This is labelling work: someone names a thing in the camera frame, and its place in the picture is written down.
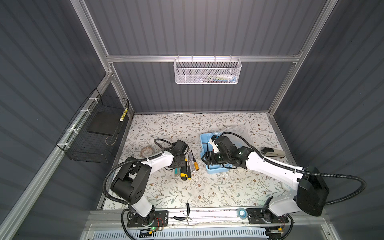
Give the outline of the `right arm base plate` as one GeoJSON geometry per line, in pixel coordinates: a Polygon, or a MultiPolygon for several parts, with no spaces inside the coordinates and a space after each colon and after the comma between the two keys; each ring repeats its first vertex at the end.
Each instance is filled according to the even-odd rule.
{"type": "Polygon", "coordinates": [[[271,211],[263,211],[263,208],[247,208],[248,221],[250,224],[287,224],[287,216],[275,216],[271,211]]]}

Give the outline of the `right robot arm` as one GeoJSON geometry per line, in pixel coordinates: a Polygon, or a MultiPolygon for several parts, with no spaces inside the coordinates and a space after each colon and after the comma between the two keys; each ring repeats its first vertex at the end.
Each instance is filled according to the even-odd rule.
{"type": "Polygon", "coordinates": [[[267,222],[296,212],[318,217],[326,205],[329,188],[317,168],[303,169],[283,164],[248,147],[233,147],[229,151],[214,147],[202,155],[202,161],[207,166],[230,164],[262,173],[288,186],[287,194],[269,197],[260,210],[261,217],[267,222]]]}

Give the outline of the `black hex key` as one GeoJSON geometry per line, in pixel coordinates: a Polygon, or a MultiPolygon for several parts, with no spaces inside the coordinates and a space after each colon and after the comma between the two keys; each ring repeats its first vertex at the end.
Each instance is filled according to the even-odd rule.
{"type": "Polygon", "coordinates": [[[206,151],[205,152],[209,152],[209,144],[208,143],[203,143],[203,145],[206,147],[206,151]]]}

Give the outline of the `yellow black utility knife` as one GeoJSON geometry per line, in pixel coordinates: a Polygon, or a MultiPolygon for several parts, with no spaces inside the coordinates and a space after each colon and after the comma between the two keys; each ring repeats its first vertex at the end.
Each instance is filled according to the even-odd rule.
{"type": "Polygon", "coordinates": [[[183,164],[183,166],[181,167],[181,170],[180,170],[180,177],[181,177],[181,179],[183,181],[186,181],[188,179],[187,167],[188,167],[188,159],[185,158],[184,164],[183,164]]]}

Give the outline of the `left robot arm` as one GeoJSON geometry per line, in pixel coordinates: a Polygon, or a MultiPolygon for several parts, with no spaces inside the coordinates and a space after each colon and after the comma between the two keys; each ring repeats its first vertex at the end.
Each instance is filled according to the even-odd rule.
{"type": "Polygon", "coordinates": [[[175,169],[184,165],[185,153],[164,151],[146,159],[129,157],[120,164],[112,180],[110,190],[122,204],[133,210],[146,222],[154,218],[155,207],[144,196],[151,174],[163,169],[175,169]]]}

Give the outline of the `blue plastic tool box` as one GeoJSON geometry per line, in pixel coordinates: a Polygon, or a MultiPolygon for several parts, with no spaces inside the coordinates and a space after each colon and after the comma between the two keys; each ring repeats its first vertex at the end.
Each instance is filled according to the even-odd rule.
{"type": "Polygon", "coordinates": [[[217,174],[246,169],[246,161],[253,150],[245,145],[236,144],[232,137],[238,134],[230,132],[204,133],[200,135],[202,146],[201,158],[206,166],[208,174],[217,174]]]}

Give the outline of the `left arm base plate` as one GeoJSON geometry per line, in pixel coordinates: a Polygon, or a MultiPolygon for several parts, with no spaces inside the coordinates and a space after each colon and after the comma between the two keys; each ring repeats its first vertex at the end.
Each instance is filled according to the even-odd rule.
{"type": "Polygon", "coordinates": [[[169,211],[154,211],[147,217],[139,214],[129,213],[126,226],[129,228],[139,227],[166,227],[169,220],[169,211]]]}

